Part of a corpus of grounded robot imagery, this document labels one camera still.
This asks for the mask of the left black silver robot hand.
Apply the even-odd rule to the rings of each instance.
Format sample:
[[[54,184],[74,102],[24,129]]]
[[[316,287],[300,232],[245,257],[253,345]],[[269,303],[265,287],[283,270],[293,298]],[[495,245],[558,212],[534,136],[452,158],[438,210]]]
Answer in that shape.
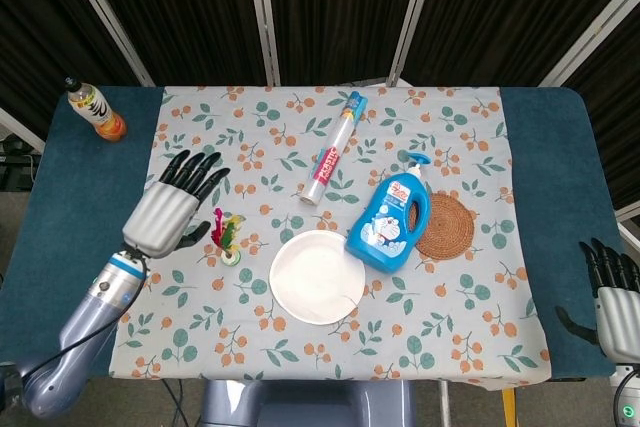
[[[188,227],[201,204],[230,173],[227,167],[212,171],[219,152],[174,156],[159,179],[145,190],[125,223],[124,249],[132,257],[159,259],[196,245],[210,230],[209,221]]]

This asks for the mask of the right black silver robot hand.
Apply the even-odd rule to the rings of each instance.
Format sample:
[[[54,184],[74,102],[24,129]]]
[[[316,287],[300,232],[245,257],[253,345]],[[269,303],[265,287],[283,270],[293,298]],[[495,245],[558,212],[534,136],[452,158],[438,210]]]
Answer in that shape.
[[[618,365],[639,363],[639,266],[626,254],[593,238],[580,242],[596,315],[594,329],[574,322],[561,306],[560,323],[572,335],[600,347]]]

